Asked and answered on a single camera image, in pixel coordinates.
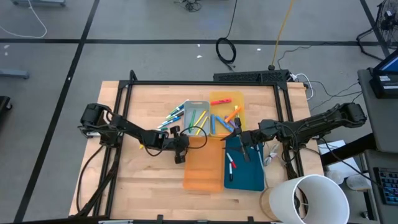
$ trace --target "floor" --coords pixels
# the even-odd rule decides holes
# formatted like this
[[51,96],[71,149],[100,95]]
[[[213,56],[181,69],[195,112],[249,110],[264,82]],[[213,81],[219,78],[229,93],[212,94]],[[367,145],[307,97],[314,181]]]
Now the floor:
[[[14,221],[36,159],[47,149],[26,213],[19,218],[67,217],[86,144],[76,127],[85,105],[96,101],[103,80],[127,79],[130,69],[140,80],[212,80],[214,73],[228,72],[216,56],[214,40],[228,32],[234,1],[202,0],[202,9],[195,13],[173,1],[67,0],[66,7],[34,5],[48,29],[45,40],[17,39],[0,30],[0,68],[31,74],[28,80],[0,78],[0,95],[10,96],[14,105],[0,129],[0,175],[7,177],[0,181],[0,223]],[[324,83],[330,93],[355,83],[357,70],[378,64],[353,42],[370,28],[364,2],[296,0],[277,58],[299,45],[337,44],[286,53],[281,67]],[[375,17],[376,3],[367,4]],[[237,72],[267,70],[288,6],[288,0],[238,1],[229,39],[247,41],[236,45]],[[94,17],[87,26],[90,12]],[[43,32],[28,7],[10,1],[0,2],[0,25],[24,35]],[[82,37],[86,44],[79,41]],[[105,39],[114,41],[96,44]],[[384,57],[374,34],[363,40],[374,43],[367,51]],[[226,45],[221,53],[231,55]],[[310,108],[328,99],[319,84],[313,87]],[[359,90],[355,85],[347,92]],[[312,114],[355,96],[334,98]],[[364,108],[361,96],[356,102]],[[370,132],[367,123],[357,129],[336,129],[326,138],[350,142]],[[346,192],[355,205],[350,221],[374,223],[359,216],[366,209],[362,193]]]

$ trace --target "keyboard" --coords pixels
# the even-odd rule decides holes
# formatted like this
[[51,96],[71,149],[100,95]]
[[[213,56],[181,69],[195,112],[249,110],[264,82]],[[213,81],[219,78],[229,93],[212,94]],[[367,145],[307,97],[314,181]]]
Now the keyboard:
[[374,168],[376,180],[383,186],[380,189],[383,203],[398,205],[398,169]]
[[214,81],[219,82],[286,82],[288,70],[216,73]]

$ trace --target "orange marker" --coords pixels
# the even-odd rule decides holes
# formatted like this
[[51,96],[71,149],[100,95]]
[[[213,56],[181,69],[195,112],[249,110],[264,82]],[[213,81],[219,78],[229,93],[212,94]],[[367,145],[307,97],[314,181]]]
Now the orange marker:
[[239,106],[238,108],[236,108],[236,110],[234,110],[227,118],[225,118],[225,123],[228,123],[232,118],[234,118],[235,117],[235,115],[237,114],[237,113],[239,113],[239,111],[242,109],[242,107],[241,106]]

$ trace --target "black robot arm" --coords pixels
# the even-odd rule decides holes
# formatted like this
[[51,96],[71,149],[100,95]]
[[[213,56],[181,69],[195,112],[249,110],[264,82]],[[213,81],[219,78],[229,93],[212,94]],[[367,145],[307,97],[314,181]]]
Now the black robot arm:
[[160,151],[175,151],[176,164],[185,162],[185,154],[189,146],[189,138],[185,134],[178,134],[179,126],[172,127],[169,134],[163,131],[145,130],[134,123],[124,119],[119,114],[114,114],[111,108],[105,105],[88,104],[80,119],[80,131],[84,135],[88,132],[98,132],[101,135],[100,144],[106,147],[118,147],[121,133],[128,134],[148,149]]
[[242,131],[239,118],[235,118],[238,126],[223,140],[238,136],[241,140],[241,152],[246,161],[249,161],[246,148],[254,147],[259,143],[271,141],[276,138],[280,142],[292,142],[292,147],[299,149],[315,136],[320,138],[331,130],[341,126],[357,128],[366,122],[365,114],[359,104],[337,104],[328,111],[302,119],[300,121],[278,122],[264,119],[259,123],[259,129]]

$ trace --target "wooden tabletop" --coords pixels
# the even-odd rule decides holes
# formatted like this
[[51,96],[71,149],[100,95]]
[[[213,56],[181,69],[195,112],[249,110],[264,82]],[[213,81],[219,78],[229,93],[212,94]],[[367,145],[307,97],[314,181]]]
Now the wooden tabletop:
[[[118,82],[102,83],[98,103],[114,106]],[[294,120],[310,116],[302,83],[288,83]],[[262,119],[278,120],[273,88],[270,86],[185,86],[134,85],[127,119],[144,129],[155,129],[168,113],[186,99],[209,100],[211,91],[240,91],[244,95],[247,129],[257,129]],[[283,93],[280,92],[284,119],[287,120]],[[123,111],[123,100],[119,113]],[[99,148],[99,138],[89,139],[82,166]],[[268,142],[270,146],[276,141]],[[165,220],[271,221],[259,206],[260,192],[224,189],[220,193],[193,192],[183,189],[184,164],[174,163],[174,152],[164,151],[157,157],[139,149],[139,142],[125,135],[111,218],[154,220],[163,214]],[[307,144],[318,151],[315,141]],[[264,154],[269,149],[264,147]],[[323,175],[320,157],[306,149],[300,151],[305,175]],[[80,207],[98,186],[104,149],[90,162],[82,180]],[[270,187],[287,180],[286,171],[278,159],[266,167]],[[103,194],[100,214],[104,213],[107,190]],[[76,213],[76,193],[70,214]]]

